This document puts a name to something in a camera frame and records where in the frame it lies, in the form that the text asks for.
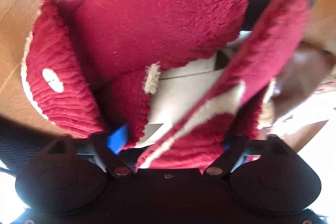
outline black round pad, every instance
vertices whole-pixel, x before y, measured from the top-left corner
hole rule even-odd
[[[29,207],[66,213],[95,201],[108,179],[95,164],[78,157],[36,158],[16,178],[16,192]]]
[[[243,204],[272,215],[299,213],[321,191],[319,177],[301,158],[285,156],[241,165],[231,174],[230,186]]]

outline wooden surface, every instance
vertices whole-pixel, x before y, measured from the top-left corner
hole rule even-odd
[[[21,87],[23,46],[39,5],[40,0],[0,0],[0,114],[47,132],[59,133],[60,129],[33,109]],[[336,0],[316,0],[306,34],[309,42],[336,49]]]
[[[306,40],[336,55],[336,0],[316,0],[307,25]]]

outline metal screw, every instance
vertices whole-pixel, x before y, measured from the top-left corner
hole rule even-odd
[[[223,173],[223,170],[219,167],[209,167],[206,172],[211,176],[218,176]]]
[[[172,175],[172,174],[165,174],[164,177],[165,177],[165,179],[172,179],[175,176]]]
[[[128,169],[127,167],[117,167],[114,170],[114,173],[118,176],[127,176],[131,173],[132,171]]]

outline black mount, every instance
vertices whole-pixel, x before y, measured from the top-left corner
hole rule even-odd
[[[18,174],[30,209],[14,223],[323,223],[307,208],[317,174],[281,139],[227,137],[228,149],[198,169],[130,170],[106,147],[107,134],[60,137]],[[92,154],[95,164],[78,154]],[[243,163],[246,155],[260,159]]]

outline brown leather object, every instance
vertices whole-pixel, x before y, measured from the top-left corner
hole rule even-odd
[[[272,96],[275,121],[309,97],[335,64],[336,58],[331,53],[301,42],[276,78]]]

